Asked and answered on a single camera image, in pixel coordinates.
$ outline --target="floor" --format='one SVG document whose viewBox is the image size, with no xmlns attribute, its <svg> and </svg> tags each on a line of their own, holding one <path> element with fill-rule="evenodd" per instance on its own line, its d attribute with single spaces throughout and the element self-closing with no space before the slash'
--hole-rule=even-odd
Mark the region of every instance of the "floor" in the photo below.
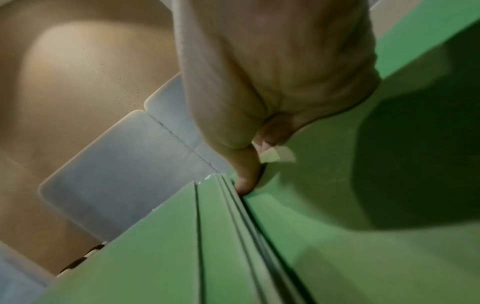
<svg viewBox="0 0 480 304">
<path fill-rule="evenodd" d="M 38 185 L 178 71 L 158 0 L 16 0 L 0 8 L 0 241 L 52 273 L 97 240 Z"/>
</svg>

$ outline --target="skin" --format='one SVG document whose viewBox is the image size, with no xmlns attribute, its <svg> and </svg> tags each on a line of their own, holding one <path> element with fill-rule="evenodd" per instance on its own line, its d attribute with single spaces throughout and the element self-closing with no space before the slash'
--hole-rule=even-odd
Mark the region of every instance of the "skin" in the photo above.
<svg viewBox="0 0 480 304">
<path fill-rule="evenodd" d="M 234 168 L 240 196 L 262 149 L 378 86 L 367 0 L 178 0 L 173 20 L 190 115 Z"/>
</svg>

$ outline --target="brown floor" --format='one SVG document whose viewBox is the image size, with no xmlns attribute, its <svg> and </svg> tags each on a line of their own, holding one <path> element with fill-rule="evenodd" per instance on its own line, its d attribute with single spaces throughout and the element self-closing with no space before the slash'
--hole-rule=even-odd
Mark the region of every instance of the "brown floor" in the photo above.
<svg viewBox="0 0 480 304">
<path fill-rule="evenodd" d="M 0 8 L 0 241 L 53 273 L 96 245 L 36 189 L 178 70 L 158 0 Z"/>
</svg>

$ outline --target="beige floor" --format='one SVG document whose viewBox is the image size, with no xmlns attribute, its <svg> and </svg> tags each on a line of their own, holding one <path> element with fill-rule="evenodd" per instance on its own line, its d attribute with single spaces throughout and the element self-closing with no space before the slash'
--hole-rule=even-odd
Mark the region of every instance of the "beige floor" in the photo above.
<svg viewBox="0 0 480 304">
<path fill-rule="evenodd" d="M 54 273 L 97 244 L 36 189 L 178 70 L 158 0 L 0 8 L 0 240 Z"/>
</svg>

